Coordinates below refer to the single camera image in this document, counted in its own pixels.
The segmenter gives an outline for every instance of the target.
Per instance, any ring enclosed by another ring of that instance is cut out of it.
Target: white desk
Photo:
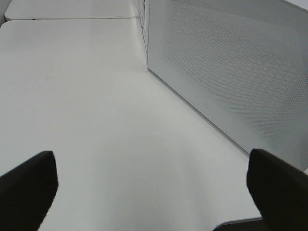
[[[137,0],[12,0],[6,19],[89,19],[137,17]]]
[[[138,19],[0,30],[0,175],[53,150],[41,231],[209,231],[258,217],[248,156],[149,73]]]

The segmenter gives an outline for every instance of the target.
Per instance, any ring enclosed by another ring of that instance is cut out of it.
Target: white partition screen
[[[308,166],[304,9],[283,0],[152,0],[148,66],[247,151]]]

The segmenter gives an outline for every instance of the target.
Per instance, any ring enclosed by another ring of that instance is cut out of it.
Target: desk
[[[1,28],[0,175],[54,151],[41,231],[210,231],[260,216],[248,156],[147,70],[138,23]]]
[[[89,19],[137,17],[136,0],[12,0],[6,19]]]

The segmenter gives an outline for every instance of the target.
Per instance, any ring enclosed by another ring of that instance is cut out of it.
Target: desk surface
[[[6,19],[130,18],[136,0],[12,0]]]
[[[258,217],[248,156],[146,68],[137,19],[0,30],[0,175],[53,150],[41,231],[212,230]]]

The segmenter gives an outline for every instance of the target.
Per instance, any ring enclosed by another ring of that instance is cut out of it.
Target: perforated metal panel
[[[250,151],[308,165],[308,13],[280,0],[155,0],[148,66]]]

